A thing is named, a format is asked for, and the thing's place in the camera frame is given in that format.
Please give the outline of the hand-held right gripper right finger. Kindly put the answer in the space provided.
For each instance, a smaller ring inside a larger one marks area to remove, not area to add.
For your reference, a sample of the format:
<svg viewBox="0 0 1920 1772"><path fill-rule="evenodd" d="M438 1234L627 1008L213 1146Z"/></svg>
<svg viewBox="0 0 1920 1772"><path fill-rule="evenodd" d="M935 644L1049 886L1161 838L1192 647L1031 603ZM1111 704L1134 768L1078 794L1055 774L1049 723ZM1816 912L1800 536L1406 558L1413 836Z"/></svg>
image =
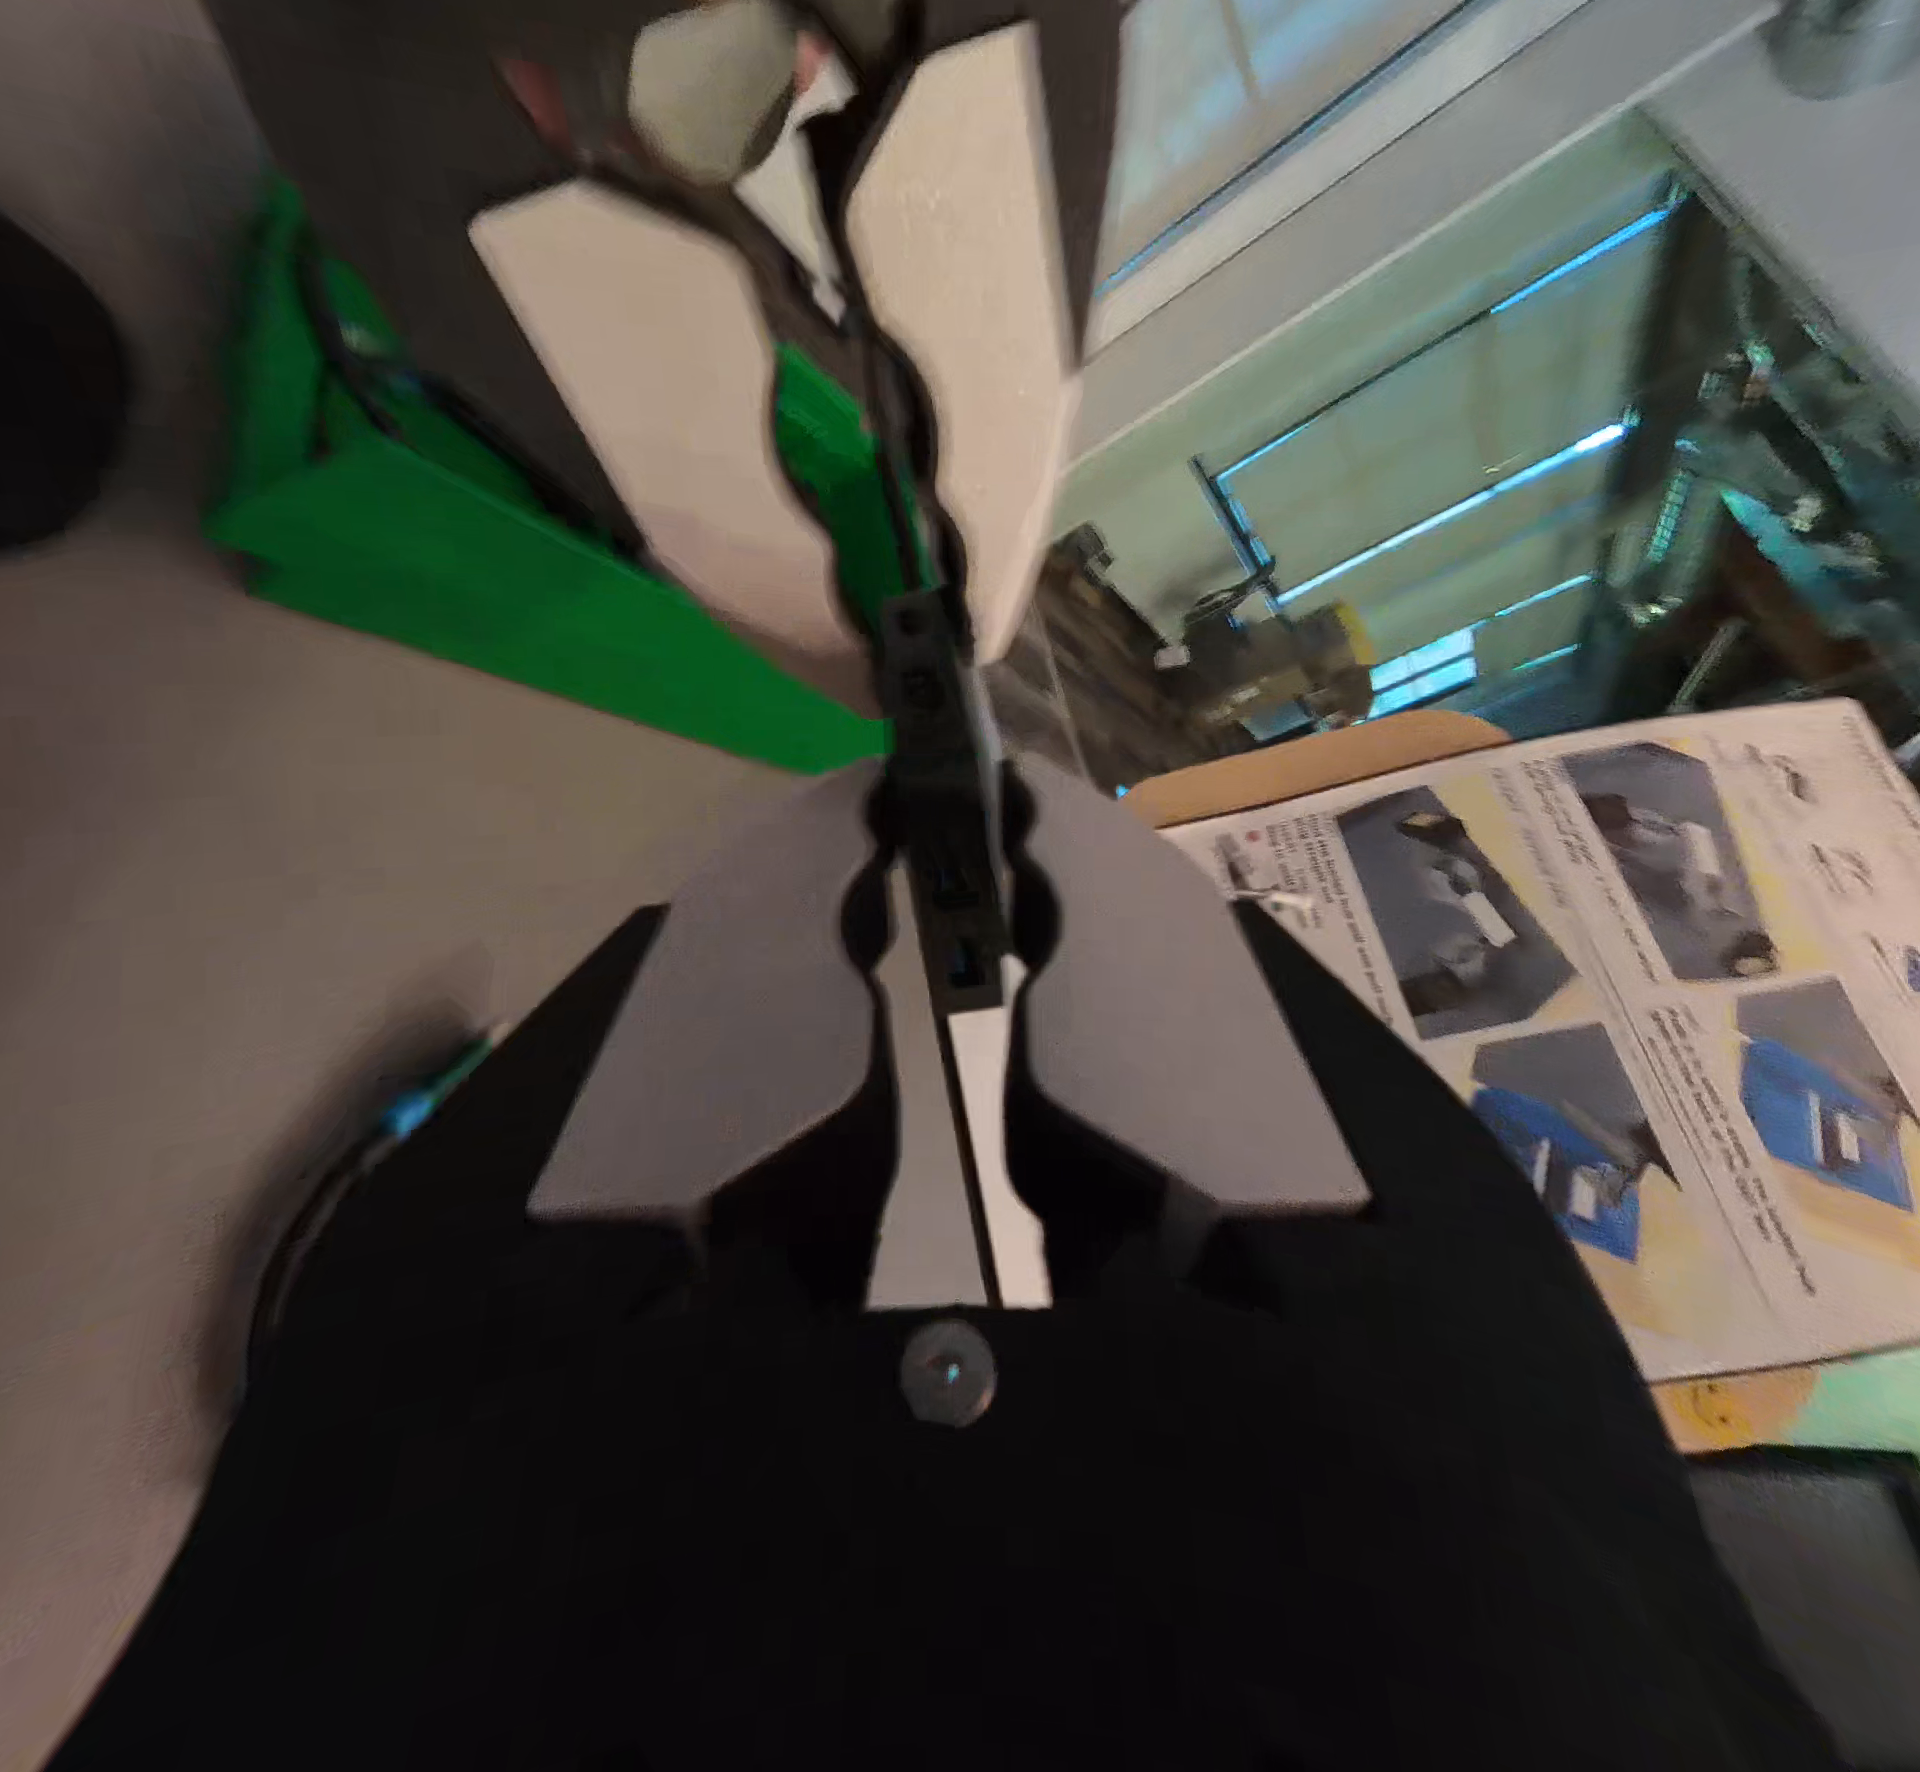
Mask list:
<svg viewBox="0 0 1920 1772"><path fill-rule="evenodd" d="M1045 1129L1221 1217L1352 1215L1372 1193L1206 869L1049 761L1001 769L998 1172L1040 1219Z"/></svg>

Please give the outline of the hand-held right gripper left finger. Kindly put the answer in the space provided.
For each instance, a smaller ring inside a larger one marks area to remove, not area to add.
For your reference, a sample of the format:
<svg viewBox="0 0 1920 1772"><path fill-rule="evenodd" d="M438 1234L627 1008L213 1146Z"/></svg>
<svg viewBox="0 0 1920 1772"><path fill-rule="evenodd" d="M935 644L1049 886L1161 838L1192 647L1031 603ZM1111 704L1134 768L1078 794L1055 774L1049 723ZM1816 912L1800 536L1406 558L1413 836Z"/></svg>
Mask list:
<svg viewBox="0 0 1920 1772"><path fill-rule="evenodd" d="M739 825L668 905L532 1188L542 1222L687 1222L841 1113L896 943L879 761Z"/></svg>

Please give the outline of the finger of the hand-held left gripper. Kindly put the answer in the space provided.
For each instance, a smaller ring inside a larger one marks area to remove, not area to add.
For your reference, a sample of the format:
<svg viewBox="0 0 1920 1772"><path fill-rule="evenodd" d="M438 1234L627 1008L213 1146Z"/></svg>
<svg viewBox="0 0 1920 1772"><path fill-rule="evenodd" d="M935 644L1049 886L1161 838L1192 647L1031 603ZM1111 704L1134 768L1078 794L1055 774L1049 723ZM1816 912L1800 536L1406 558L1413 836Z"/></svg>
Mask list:
<svg viewBox="0 0 1920 1772"><path fill-rule="evenodd" d="M922 380L975 658L998 663L1032 600L1081 394L1031 21L913 70L846 234L879 329Z"/></svg>
<svg viewBox="0 0 1920 1772"><path fill-rule="evenodd" d="M863 658L829 539L778 459L746 264L588 180L468 227L650 559L774 658Z"/></svg>

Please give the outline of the green plastic bin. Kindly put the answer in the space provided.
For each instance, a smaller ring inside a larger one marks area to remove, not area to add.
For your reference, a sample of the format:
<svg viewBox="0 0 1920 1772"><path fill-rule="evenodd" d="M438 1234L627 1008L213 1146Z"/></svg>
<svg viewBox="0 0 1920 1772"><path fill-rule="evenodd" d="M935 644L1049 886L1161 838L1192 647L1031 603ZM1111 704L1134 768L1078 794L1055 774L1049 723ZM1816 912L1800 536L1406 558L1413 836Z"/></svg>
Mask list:
<svg viewBox="0 0 1920 1772"><path fill-rule="evenodd" d="M563 513L269 173L236 255L225 463L203 513L249 593L327 624L796 774L890 726L779 670Z"/></svg>

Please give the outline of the black square adapter hub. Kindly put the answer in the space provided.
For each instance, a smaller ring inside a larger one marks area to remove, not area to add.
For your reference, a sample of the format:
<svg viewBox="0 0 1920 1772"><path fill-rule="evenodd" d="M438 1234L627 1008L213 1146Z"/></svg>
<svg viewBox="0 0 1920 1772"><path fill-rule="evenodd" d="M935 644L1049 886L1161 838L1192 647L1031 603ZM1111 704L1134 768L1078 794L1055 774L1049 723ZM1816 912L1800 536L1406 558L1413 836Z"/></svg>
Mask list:
<svg viewBox="0 0 1920 1772"><path fill-rule="evenodd" d="M878 684L892 724L887 801L933 1015L995 1011L1010 950L999 754L944 590L884 603Z"/></svg>

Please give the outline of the braided hdmi cable green plugs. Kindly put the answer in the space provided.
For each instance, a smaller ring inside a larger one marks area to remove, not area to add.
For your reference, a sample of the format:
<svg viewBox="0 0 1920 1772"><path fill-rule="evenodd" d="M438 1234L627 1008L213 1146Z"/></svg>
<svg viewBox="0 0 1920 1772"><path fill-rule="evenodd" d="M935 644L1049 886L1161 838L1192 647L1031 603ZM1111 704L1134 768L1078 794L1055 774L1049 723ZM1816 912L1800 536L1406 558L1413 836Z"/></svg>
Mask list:
<svg viewBox="0 0 1920 1772"><path fill-rule="evenodd" d="M468 1027L460 1039L402 1078L382 1083L371 1103L348 1115L320 1159L302 1172L292 1207L276 1215L271 1247L253 1277L242 1348L242 1381L265 1362L284 1324L305 1258L340 1207L487 1062L505 1038L503 1020Z"/></svg>

